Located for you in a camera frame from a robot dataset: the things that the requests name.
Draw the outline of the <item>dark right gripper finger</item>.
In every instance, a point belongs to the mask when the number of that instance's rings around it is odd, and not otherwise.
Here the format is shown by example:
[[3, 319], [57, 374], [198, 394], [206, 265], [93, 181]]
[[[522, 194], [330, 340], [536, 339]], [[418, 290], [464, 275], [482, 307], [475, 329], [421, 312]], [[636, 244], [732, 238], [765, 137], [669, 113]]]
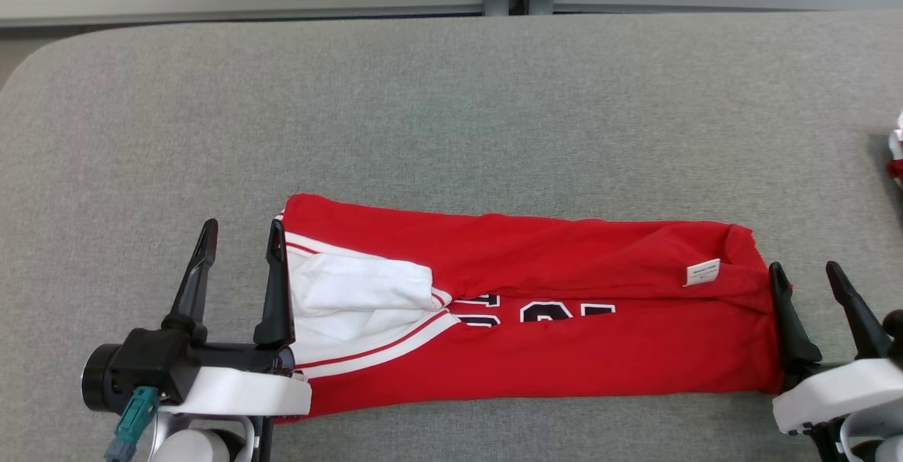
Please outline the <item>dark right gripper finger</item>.
[[856, 346], [855, 359], [883, 358], [889, 356], [892, 340], [883, 324], [856, 291], [854, 285], [837, 262], [827, 262], [825, 272], [833, 298], [844, 308], [849, 332]]
[[821, 369], [821, 349], [804, 330], [792, 301], [793, 286], [783, 266], [772, 262], [768, 272], [781, 371], [785, 379], [807, 379]]

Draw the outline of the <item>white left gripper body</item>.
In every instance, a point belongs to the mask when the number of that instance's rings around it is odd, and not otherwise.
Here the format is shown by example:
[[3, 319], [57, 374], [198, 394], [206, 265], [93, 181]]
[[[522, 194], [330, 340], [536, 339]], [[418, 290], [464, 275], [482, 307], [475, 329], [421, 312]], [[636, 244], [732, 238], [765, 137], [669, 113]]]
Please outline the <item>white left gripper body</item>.
[[165, 402], [160, 413], [210, 417], [294, 417], [307, 415], [312, 387], [294, 376], [289, 346], [205, 344], [197, 350], [200, 371], [184, 401]]

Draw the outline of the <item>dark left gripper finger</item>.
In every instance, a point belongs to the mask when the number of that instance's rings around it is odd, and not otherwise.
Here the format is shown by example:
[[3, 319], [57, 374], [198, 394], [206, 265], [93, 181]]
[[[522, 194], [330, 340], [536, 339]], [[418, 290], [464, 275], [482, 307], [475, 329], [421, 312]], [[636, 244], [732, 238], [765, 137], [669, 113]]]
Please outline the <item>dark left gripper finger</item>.
[[274, 219], [267, 244], [269, 265], [267, 292], [262, 318], [255, 327], [254, 344], [260, 348], [279, 348], [296, 342], [293, 307], [291, 307], [290, 269], [283, 223]]
[[180, 329], [193, 341], [207, 339], [207, 327], [203, 323], [207, 297], [207, 277], [215, 262], [217, 250], [217, 220], [207, 219], [191, 253], [183, 280], [171, 309], [161, 328]]

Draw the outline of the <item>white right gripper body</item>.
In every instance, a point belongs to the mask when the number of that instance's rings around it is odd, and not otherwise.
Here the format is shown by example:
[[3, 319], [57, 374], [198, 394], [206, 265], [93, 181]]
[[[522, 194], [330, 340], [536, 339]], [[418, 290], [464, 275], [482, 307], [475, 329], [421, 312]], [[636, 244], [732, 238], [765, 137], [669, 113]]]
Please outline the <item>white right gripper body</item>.
[[890, 437], [901, 434], [901, 398], [901, 368], [862, 359], [804, 379], [774, 398], [772, 413], [784, 434], [851, 417], [852, 433]]

